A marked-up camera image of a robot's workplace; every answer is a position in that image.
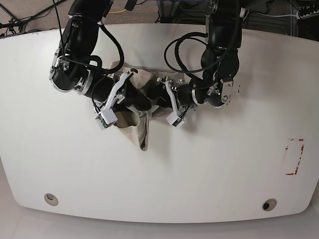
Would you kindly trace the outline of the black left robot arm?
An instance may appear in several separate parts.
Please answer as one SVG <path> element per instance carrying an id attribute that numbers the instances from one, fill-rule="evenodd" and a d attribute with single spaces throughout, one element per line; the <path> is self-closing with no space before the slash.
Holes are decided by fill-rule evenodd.
<path id="1" fill-rule="evenodd" d="M 248 4 L 245 0 L 209 0 L 206 32 L 190 32 L 172 41 L 164 50 L 166 65 L 190 78 L 187 84 L 173 91 L 177 104 L 193 107 L 209 103 L 222 107 L 230 100 L 228 89 L 239 70 L 238 50 L 242 42 L 242 22 Z M 183 63 L 179 48 L 186 40 L 204 38 L 205 51 L 201 67 L 189 70 Z"/>

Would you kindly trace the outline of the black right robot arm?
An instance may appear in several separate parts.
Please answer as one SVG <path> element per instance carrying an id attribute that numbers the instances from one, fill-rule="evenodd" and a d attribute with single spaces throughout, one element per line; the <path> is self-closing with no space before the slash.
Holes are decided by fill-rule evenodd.
<path id="1" fill-rule="evenodd" d="M 125 62 L 124 51 L 117 39 L 101 24 L 113 2 L 111 0 L 76 0 L 70 10 L 65 29 L 60 30 L 59 48 L 50 68 L 50 81 L 62 92 L 77 90 L 91 99 L 96 112 L 110 96 L 115 80 Z M 115 44 L 120 60 L 112 68 L 104 68 L 101 57 L 94 55 L 99 31 Z"/>

